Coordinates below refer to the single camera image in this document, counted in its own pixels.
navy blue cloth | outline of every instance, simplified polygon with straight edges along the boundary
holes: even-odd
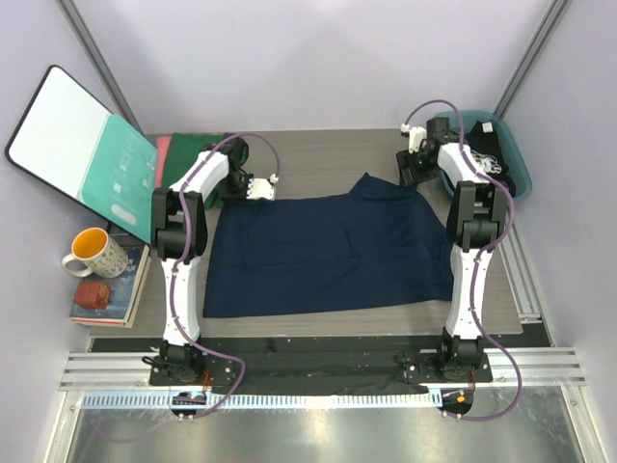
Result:
[[[414,187],[364,176],[346,195],[226,205],[204,316],[316,313],[450,300],[445,228]]]

gray wall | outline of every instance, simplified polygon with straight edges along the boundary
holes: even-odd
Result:
[[[144,132],[170,133],[392,128],[436,97],[493,109],[550,0],[75,3]]]
[[[576,348],[607,441],[617,427],[607,399],[617,380],[616,23],[614,0],[572,2],[506,117],[534,182],[518,222],[551,332]]]
[[[0,2],[3,150],[51,64],[64,67],[113,107],[55,2]],[[87,339],[87,330],[67,318],[76,281],[62,270],[60,258],[79,230],[100,221],[4,156],[0,184],[0,459],[39,462],[67,353],[83,349]]]

red box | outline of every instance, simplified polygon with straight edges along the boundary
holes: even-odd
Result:
[[[112,289],[103,282],[81,282],[75,290],[73,302],[79,307],[103,310],[109,304]]]

mug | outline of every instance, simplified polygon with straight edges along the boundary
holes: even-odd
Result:
[[[86,268],[73,270],[70,262],[80,261]],[[99,228],[80,232],[70,246],[70,254],[62,259],[62,266],[75,277],[87,277],[96,273],[103,278],[118,277],[128,265],[128,255],[107,231]]]

teal plastic basket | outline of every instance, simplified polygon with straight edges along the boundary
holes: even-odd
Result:
[[[510,132],[508,125],[503,121],[503,119],[493,113],[489,113],[488,111],[476,110],[461,111],[461,116],[463,116],[463,124],[465,125],[466,131],[470,131],[477,121],[493,124],[493,130],[497,132],[497,135],[499,136],[499,145],[501,146],[503,159],[510,168],[508,171],[508,176],[512,178],[514,184],[517,186],[517,194],[514,199],[516,201],[520,201],[529,196],[529,193],[531,193],[531,177],[529,176],[527,167],[524,165],[523,157],[521,156],[519,147],[514,141],[512,132]],[[449,118],[450,127],[454,130],[459,130],[459,120],[454,111],[440,113],[437,117]],[[443,171],[442,181],[443,186],[445,186],[445,189],[450,196],[454,196],[454,191],[448,184]]]

